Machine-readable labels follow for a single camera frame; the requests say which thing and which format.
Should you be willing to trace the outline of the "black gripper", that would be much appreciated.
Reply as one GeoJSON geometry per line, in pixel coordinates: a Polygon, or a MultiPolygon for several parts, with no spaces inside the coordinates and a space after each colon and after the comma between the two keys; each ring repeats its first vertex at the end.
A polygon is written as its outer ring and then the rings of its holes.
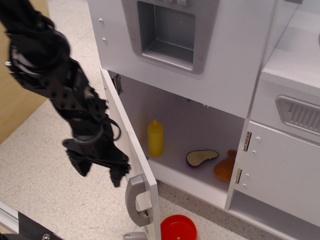
{"type": "Polygon", "coordinates": [[[129,158],[114,144],[114,133],[110,124],[72,124],[72,138],[65,139],[63,146],[72,166],[85,177],[92,164],[109,168],[110,178],[115,188],[129,173],[129,158]]]}

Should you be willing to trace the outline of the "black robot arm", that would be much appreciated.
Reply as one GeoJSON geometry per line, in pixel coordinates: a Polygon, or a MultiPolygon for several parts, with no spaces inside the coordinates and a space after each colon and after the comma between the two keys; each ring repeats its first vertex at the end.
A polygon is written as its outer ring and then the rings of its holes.
{"type": "Polygon", "coordinates": [[[0,20],[10,40],[10,74],[24,89],[48,98],[71,128],[72,138],[62,144],[73,167],[81,176],[92,164],[109,168],[113,185],[119,187],[131,167],[115,146],[116,122],[106,113],[106,101],[71,58],[65,36],[27,0],[1,1],[0,20]]]}

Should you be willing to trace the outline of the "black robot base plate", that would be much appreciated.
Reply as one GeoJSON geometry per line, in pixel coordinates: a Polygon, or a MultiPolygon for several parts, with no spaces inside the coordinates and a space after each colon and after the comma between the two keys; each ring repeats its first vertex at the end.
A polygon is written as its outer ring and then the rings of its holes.
{"type": "Polygon", "coordinates": [[[18,220],[19,240],[62,240],[56,233],[21,212],[18,212],[18,220]]]}

